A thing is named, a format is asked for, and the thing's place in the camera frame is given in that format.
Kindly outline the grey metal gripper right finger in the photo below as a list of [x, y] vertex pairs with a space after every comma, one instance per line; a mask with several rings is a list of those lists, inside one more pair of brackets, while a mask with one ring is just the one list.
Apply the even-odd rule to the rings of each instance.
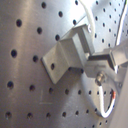
[[116, 46], [112, 50], [114, 65], [121, 65], [128, 62], [128, 43], [124, 42]]

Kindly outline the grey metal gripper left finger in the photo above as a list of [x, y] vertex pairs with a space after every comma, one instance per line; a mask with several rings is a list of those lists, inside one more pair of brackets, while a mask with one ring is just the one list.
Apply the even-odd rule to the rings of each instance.
[[95, 78], [99, 72], [113, 77], [115, 62], [110, 53], [98, 53], [90, 56], [85, 64], [84, 71], [88, 77]]

